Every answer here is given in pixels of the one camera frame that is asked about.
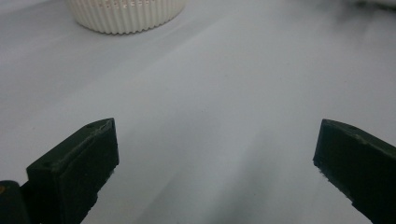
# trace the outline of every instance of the gray surface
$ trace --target gray surface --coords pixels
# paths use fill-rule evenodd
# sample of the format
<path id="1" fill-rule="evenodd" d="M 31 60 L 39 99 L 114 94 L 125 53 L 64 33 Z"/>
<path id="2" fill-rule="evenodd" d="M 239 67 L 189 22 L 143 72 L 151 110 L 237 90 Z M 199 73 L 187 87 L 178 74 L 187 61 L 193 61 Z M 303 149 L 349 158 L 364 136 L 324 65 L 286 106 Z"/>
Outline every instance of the gray surface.
<path id="1" fill-rule="evenodd" d="M 114 117 L 120 166 L 84 223 L 370 223 L 312 158 L 323 118 L 396 145 L 394 14 L 190 0 L 113 36 L 60 0 L 0 8 L 0 179 Z"/>

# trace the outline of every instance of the ribbed bowl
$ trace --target ribbed bowl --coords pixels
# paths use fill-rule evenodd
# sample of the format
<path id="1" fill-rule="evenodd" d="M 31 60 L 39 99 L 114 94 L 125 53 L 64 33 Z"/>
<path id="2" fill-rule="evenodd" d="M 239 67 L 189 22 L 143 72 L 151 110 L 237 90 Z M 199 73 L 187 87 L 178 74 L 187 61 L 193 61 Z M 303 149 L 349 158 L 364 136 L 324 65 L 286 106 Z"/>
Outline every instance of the ribbed bowl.
<path id="1" fill-rule="evenodd" d="M 65 0 L 75 20 L 94 31 L 129 34 L 172 20 L 186 0 Z"/>

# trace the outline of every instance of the white tablecloth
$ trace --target white tablecloth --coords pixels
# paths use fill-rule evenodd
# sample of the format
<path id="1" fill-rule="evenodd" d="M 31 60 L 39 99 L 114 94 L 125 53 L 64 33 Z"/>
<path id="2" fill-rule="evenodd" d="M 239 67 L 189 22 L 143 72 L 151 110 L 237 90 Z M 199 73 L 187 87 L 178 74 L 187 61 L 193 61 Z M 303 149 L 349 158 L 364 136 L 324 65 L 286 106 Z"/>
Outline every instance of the white tablecloth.
<path id="1" fill-rule="evenodd" d="M 61 0 L 0 2 L 0 179 L 116 120 L 83 223 L 365 224 L 313 165 L 322 119 L 396 145 L 396 17 L 330 0 L 190 0 L 102 35 Z"/>

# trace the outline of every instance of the ribbed side of bowl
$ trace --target ribbed side of bowl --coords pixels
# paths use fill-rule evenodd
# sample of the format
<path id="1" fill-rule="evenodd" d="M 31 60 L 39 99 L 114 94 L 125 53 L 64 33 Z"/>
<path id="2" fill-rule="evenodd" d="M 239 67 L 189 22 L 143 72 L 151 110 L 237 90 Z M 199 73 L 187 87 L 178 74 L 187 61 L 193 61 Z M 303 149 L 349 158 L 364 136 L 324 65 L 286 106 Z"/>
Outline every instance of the ribbed side of bowl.
<path id="1" fill-rule="evenodd" d="M 66 0 L 75 20 L 106 34 L 141 32 L 172 20 L 186 0 Z"/>

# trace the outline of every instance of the white ribbed container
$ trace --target white ribbed container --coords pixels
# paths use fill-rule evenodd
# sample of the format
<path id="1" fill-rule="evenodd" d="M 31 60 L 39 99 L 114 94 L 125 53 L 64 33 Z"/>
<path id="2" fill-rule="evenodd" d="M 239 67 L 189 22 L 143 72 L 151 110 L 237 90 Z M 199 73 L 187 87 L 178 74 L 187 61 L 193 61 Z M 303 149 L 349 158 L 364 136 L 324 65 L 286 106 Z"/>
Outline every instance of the white ribbed container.
<path id="1" fill-rule="evenodd" d="M 76 21 L 106 34 L 129 34 L 172 20 L 186 0 L 65 0 Z"/>

